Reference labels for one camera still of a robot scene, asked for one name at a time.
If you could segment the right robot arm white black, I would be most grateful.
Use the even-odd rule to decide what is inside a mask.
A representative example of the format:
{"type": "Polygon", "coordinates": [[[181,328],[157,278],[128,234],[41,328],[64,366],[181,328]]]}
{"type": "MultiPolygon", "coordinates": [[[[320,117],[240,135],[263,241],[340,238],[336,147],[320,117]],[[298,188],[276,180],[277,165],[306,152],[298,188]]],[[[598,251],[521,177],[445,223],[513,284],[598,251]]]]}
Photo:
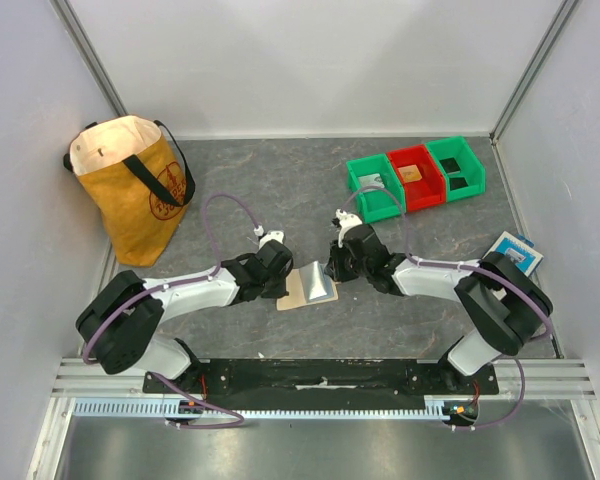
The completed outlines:
{"type": "Polygon", "coordinates": [[[458,263],[426,260],[390,252],[355,215],[333,223],[338,238],[330,244],[326,273],[335,282],[364,278],[382,294],[428,296],[464,307],[473,330],[443,356],[437,377],[445,391],[463,392],[484,365],[516,356],[540,328],[551,333],[551,300],[504,254],[458,263]]]}

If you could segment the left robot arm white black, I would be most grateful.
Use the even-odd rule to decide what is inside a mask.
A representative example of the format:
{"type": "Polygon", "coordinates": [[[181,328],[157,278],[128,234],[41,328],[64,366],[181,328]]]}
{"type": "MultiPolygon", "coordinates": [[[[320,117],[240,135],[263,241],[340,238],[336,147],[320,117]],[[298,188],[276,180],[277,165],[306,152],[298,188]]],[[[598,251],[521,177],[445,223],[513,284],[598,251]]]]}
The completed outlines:
{"type": "Polygon", "coordinates": [[[292,268],[284,233],[270,231],[257,252],[225,260],[219,268],[164,279],[123,271],[76,320],[84,353],[108,375],[139,368],[162,375],[178,392],[190,392],[199,384],[198,360],[184,341],[159,334],[159,326],[204,309],[283,298],[292,268]]]}

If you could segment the silver card in bin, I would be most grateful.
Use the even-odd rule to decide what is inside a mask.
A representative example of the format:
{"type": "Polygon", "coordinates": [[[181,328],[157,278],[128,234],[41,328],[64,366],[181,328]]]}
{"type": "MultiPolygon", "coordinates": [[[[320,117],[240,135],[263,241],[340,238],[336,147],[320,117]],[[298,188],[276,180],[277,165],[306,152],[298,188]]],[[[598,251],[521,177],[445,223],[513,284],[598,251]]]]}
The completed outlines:
{"type": "Polygon", "coordinates": [[[379,173],[360,176],[358,178],[361,187],[379,187],[384,188],[385,184],[379,173]]]}

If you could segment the orange card in bin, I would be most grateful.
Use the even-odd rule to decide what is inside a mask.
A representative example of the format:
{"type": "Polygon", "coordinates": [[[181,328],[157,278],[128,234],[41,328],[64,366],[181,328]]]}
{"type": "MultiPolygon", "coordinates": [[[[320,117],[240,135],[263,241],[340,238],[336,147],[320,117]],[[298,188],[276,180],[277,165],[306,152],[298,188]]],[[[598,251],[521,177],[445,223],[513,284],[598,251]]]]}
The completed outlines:
{"type": "Polygon", "coordinates": [[[422,179],[422,174],[417,165],[399,167],[398,174],[404,184],[419,182],[422,179]]]}

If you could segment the black card lower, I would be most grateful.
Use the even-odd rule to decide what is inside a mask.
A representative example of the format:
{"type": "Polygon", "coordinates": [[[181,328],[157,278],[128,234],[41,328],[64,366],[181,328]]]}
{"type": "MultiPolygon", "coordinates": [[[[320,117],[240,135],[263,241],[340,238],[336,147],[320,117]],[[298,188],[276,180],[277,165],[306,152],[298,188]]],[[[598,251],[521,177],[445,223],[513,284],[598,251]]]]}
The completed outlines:
{"type": "Polygon", "coordinates": [[[468,183],[464,177],[450,177],[449,189],[451,191],[461,190],[468,187],[468,183]]]}

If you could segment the black card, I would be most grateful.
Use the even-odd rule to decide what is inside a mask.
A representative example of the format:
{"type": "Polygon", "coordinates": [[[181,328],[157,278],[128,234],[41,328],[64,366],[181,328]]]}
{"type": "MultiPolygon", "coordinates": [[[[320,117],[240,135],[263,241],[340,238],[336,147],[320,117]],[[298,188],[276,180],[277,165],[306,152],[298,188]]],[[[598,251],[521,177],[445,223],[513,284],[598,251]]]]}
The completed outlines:
{"type": "Polygon", "coordinates": [[[468,187],[468,183],[464,177],[450,177],[449,189],[451,191],[461,190],[468,187]]]}
{"type": "Polygon", "coordinates": [[[461,167],[454,157],[444,158],[439,161],[441,168],[448,175],[456,174],[461,171],[461,167]]]}

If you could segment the black card upper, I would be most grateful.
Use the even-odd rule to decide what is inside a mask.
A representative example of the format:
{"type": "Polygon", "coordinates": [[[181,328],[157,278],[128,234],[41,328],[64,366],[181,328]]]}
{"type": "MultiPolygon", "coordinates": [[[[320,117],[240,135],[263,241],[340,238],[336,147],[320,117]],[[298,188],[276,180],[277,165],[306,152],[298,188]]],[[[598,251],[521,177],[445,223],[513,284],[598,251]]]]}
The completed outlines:
{"type": "Polygon", "coordinates": [[[448,175],[456,174],[461,171],[461,167],[454,157],[444,158],[439,161],[441,168],[448,175]]]}

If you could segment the left green plastic bin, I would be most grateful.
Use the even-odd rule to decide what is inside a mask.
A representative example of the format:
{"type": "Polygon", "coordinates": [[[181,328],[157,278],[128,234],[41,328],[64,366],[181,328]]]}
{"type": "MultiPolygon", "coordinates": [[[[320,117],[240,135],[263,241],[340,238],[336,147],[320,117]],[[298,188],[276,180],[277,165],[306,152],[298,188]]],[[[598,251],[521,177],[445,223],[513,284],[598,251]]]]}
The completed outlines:
{"type": "Polygon", "coordinates": [[[352,193],[358,191],[360,176],[379,173],[388,192],[395,198],[392,200],[387,193],[377,189],[365,190],[356,196],[356,206],[366,223],[374,223],[401,215],[406,210],[406,198],[394,168],[386,154],[376,154],[368,157],[350,160],[347,163],[348,187],[352,193]]]}

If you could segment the green plastic bin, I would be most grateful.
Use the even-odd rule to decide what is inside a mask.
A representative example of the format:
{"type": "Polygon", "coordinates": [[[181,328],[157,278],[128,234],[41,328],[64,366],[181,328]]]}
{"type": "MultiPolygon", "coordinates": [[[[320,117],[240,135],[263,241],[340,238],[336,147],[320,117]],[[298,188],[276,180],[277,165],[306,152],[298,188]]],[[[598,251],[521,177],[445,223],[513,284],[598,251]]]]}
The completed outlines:
{"type": "Polygon", "coordinates": [[[360,176],[379,173],[388,192],[395,198],[392,200],[387,193],[377,189],[365,190],[356,196],[356,206],[366,223],[374,223],[401,215],[406,210],[406,198],[394,168],[386,154],[376,154],[368,157],[350,160],[347,163],[348,187],[352,193],[358,191],[360,176]]]}
{"type": "Polygon", "coordinates": [[[486,171],[462,136],[425,143],[446,182],[446,201],[455,202],[486,191],[486,171]]]}

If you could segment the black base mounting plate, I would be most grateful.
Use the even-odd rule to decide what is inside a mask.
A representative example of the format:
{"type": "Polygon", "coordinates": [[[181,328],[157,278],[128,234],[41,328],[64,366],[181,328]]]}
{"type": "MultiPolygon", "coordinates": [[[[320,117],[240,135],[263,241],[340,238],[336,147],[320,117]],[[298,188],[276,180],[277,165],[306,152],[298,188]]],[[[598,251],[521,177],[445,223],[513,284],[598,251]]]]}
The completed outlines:
{"type": "Polygon", "coordinates": [[[227,409],[421,408],[427,395],[497,395],[495,369],[470,377],[415,359],[211,359],[173,383],[227,409]]]}

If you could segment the right green plastic bin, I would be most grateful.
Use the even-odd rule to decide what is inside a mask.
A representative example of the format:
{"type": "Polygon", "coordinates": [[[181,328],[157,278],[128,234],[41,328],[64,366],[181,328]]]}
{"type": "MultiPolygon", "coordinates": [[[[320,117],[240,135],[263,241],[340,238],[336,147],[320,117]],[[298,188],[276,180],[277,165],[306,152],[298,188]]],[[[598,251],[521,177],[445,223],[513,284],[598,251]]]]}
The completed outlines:
{"type": "Polygon", "coordinates": [[[455,202],[486,191],[486,171],[462,136],[425,143],[446,182],[446,201],[455,202]]]}

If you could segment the yellow paper tote bag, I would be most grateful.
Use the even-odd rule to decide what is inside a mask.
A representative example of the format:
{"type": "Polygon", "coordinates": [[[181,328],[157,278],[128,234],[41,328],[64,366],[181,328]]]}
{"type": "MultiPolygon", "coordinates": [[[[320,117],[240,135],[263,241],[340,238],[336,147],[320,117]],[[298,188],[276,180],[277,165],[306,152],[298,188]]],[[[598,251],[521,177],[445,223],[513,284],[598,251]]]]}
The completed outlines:
{"type": "Polygon", "coordinates": [[[175,137],[159,120],[127,115],[86,126],[64,168],[99,208],[119,263],[155,264],[196,192],[175,137]]]}

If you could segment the blue razor package box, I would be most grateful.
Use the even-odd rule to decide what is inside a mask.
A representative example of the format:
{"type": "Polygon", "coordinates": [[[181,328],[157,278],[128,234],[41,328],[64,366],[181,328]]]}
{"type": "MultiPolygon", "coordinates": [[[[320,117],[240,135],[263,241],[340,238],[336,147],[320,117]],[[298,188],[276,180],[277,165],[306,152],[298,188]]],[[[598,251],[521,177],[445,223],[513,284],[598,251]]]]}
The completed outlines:
{"type": "Polygon", "coordinates": [[[544,259],[544,255],[534,248],[534,243],[523,235],[513,235],[504,231],[489,247],[483,257],[498,252],[509,258],[517,268],[530,277],[544,259]]]}

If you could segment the aluminium frame profile rail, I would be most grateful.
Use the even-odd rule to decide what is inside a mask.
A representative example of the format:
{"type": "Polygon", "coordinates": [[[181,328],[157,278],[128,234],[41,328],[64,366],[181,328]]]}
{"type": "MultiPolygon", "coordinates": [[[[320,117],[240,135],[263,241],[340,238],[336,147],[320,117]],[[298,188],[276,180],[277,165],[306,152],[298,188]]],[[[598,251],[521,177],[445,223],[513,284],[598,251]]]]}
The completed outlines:
{"type": "MultiPolygon", "coordinates": [[[[594,400],[596,394],[584,362],[577,359],[522,359],[526,400],[594,400]]],[[[480,399],[513,401],[520,392],[519,369],[512,360],[494,363],[497,395],[480,399]]],[[[110,376],[97,365],[77,358],[61,360],[51,396],[56,398],[148,398],[142,391],[144,372],[131,368],[110,376]]]]}

